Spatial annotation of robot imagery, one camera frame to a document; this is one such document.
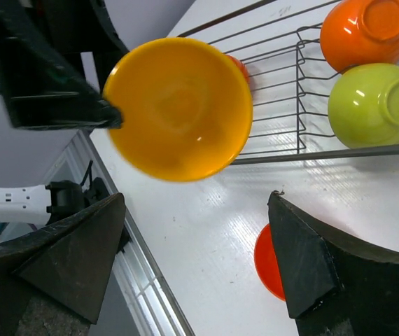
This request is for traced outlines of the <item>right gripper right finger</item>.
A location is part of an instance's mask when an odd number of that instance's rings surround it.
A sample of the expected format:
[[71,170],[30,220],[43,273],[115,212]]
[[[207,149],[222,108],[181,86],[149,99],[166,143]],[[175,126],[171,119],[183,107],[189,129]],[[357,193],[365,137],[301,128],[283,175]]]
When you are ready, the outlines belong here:
[[311,216],[273,191],[269,226],[299,335],[399,335],[399,252]]

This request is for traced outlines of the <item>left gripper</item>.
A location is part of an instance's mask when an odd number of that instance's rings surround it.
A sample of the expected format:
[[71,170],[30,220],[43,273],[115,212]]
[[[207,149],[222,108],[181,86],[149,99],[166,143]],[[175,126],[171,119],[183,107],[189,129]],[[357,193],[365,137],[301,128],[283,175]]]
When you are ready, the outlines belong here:
[[[119,128],[120,111],[101,94],[129,50],[104,1],[0,1],[0,95],[24,130]],[[92,53],[99,88],[85,79]]]

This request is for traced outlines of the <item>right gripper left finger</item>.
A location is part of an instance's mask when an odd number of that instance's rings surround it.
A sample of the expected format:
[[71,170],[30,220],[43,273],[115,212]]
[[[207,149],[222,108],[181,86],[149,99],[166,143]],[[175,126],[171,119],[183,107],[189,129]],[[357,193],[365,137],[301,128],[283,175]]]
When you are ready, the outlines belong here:
[[99,318],[125,211],[117,193],[0,243],[0,335],[86,335]]

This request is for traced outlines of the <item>yellow-orange bowl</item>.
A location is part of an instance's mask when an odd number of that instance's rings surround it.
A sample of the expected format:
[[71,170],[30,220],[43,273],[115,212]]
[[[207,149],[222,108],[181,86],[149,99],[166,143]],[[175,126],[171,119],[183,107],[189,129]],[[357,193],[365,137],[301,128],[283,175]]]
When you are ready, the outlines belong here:
[[253,121],[250,85],[232,60],[193,38],[161,38],[123,56],[103,89],[122,115],[110,139],[122,158],[163,181],[206,179],[231,165]]

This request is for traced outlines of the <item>lime green bowl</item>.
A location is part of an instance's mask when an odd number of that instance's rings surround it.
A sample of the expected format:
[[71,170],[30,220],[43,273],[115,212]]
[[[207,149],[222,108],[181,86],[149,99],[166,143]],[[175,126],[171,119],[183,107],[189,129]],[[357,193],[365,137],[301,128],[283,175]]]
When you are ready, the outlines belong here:
[[330,92],[328,119],[348,148],[399,144],[399,66],[366,64],[345,72]]

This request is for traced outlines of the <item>orange bowl white inside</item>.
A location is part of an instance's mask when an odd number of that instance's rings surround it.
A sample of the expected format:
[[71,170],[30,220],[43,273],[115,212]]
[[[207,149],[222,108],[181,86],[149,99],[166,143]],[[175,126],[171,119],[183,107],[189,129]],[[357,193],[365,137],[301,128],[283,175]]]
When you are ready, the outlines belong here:
[[323,21],[320,47],[337,72],[399,61],[399,0],[342,1]]

